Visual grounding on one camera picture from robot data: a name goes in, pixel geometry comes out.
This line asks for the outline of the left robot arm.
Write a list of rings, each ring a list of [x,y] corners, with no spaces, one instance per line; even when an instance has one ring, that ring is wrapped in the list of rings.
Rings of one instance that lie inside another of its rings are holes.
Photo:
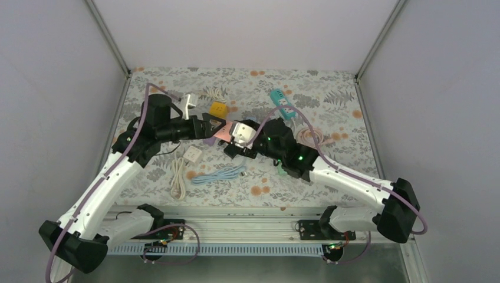
[[[40,226],[50,262],[60,259],[87,274],[111,248],[136,237],[155,239],[170,229],[163,212],[148,204],[108,225],[103,221],[124,187],[160,152],[162,144],[208,139],[226,125],[224,119],[209,113],[188,115],[192,108],[188,96],[145,96],[140,115],[119,135],[101,172],[79,200],[57,221]]]

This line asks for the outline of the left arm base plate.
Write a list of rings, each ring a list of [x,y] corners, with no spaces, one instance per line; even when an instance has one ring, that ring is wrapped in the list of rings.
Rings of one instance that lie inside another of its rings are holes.
[[[184,235],[184,227],[183,226],[173,226],[169,228],[165,228],[167,225],[172,224],[185,224],[184,219],[164,219],[161,224],[155,225],[152,227],[152,230],[161,228],[161,230],[156,231],[155,233],[151,233],[146,236],[148,239],[162,239],[165,241],[172,240],[182,240]]]

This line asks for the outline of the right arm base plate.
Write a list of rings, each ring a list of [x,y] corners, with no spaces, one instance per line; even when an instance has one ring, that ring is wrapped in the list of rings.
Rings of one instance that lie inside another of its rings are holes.
[[[356,240],[354,232],[341,233],[334,230],[329,224],[321,224],[319,220],[299,220],[294,229],[299,233],[302,241],[322,240]]]

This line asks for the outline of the yellow cube power socket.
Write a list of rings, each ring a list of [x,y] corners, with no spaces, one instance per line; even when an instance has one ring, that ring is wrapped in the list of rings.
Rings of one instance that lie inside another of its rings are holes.
[[[215,117],[226,119],[229,113],[228,106],[225,103],[214,101],[209,108],[209,114]]]

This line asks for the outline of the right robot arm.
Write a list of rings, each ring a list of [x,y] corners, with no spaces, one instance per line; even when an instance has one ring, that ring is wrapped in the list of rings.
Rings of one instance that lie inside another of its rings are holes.
[[[317,149],[297,142],[281,118],[267,121],[260,133],[258,128],[252,120],[225,126],[221,138],[228,143],[225,153],[252,159],[260,154],[296,179],[343,191],[361,202],[359,207],[327,207],[319,225],[323,238],[333,240],[343,232],[377,231],[396,243],[408,241],[420,210],[409,181],[373,178],[322,157]]]

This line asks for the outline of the pink cube power socket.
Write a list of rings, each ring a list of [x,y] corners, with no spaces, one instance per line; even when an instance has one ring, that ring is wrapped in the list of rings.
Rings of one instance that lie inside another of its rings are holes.
[[[231,134],[232,125],[233,125],[232,121],[226,121],[225,126],[222,127],[219,131],[217,131],[214,134],[214,136],[219,140],[229,143],[232,139],[232,134]]]

